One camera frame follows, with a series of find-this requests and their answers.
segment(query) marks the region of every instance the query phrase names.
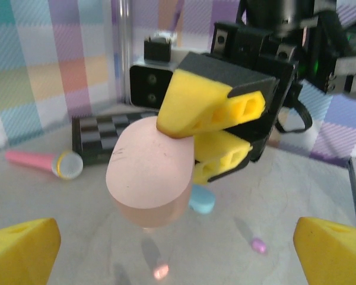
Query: pink foam block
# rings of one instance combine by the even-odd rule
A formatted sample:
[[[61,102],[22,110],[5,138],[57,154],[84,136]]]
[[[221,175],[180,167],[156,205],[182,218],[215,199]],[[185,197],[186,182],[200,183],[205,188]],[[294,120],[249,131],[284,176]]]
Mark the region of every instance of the pink foam block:
[[[169,266],[166,263],[160,264],[153,271],[154,278],[157,280],[161,280],[165,278],[168,273],[169,273]]]
[[[266,252],[266,244],[259,238],[254,238],[251,242],[252,249],[260,254]]]
[[[143,228],[176,221],[192,190],[193,137],[170,138],[157,130],[156,121],[156,116],[140,119],[121,133],[106,173],[117,208]]]
[[[9,150],[5,153],[5,158],[12,163],[52,171],[55,154]]]

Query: gray table surface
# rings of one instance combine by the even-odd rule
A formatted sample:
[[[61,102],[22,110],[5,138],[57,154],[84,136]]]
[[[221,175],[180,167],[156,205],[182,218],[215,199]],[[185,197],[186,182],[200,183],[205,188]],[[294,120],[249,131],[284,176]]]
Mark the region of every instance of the gray table surface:
[[[71,126],[16,149],[71,149]],[[0,228],[41,217],[58,222],[62,244],[50,285],[156,284],[151,267],[158,257],[170,265],[160,282],[166,285],[305,285],[293,246],[299,217],[356,226],[346,169],[270,147],[258,163],[209,184],[217,197],[210,215],[188,209],[179,221],[151,232],[119,214],[105,174],[106,165],[86,167],[67,182],[11,165],[0,153]],[[254,236],[266,242],[268,254],[251,250]]]

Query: pink toy microphone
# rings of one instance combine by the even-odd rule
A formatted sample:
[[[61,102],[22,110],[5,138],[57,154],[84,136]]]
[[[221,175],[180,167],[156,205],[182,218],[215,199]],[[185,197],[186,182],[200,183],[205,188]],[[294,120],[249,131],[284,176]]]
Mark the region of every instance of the pink toy microphone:
[[[12,163],[50,171],[65,180],[78,177],[83,170],[82,158],[69,150],[57,155],[8,150],[5,158]]]

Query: microphone head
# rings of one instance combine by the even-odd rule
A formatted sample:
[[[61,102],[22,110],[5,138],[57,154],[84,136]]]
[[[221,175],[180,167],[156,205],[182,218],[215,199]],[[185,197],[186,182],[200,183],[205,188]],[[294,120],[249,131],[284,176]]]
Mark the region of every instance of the microphone head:
[[[165,226],[188,208],[194,139],[173,139],[156,128],[157,117],[129,125],[120,135],[106,173],[120,212],[143,228]]]
[[[73,151],[64,151],[60,156],[56,156],[53,164],[53,173],[66,180],[77,178],[83,170],[83,160],[79,154]]]

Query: plaid fabric backdrop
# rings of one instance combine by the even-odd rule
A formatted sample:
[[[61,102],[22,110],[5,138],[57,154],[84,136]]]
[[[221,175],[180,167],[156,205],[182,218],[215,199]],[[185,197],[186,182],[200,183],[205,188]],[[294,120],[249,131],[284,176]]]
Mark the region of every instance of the plaid fabric backdrop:
[[[119,100],[110,8],[102,0],[0,0],[0,148]]]
[[[133,52],[136,58],[142,55],[145,36],[156,29],[170,27],[180,1],[133,0]],[[213,23],[234,21],[238,3],[238,0],[185,0],[177,25],[177,44],[209,49]],[[344,25],[356,20],[356,0],[338,1],[338,13]],[[356,101],[342,95],[325,96],[306,82],[300,100],[313,117],[313,127],[300,135],[280,135],[274,130],[269,144],[338,165],[345,165],[349,156],[356,156]],[[303,126],[295,112],[282,110],[279,117],[286,129]]]
[[[181,0],[133,0],[133,55],[144,37],[170,27]],[[123,99],[119,87],[117,0],[0,0],[0,148],[42,135],[73,115]],[[213,23],[234,21],[236,0],[186,0],[178,44],[209,48]],[[338,2],[344,24],[356,0]],[[332,163],[356,156],[356,102],[328,97],[305,83],[300,96],[314,126],[303,135],[272,134],[270,145]],[[301,125],[282,111],[286,128]]]

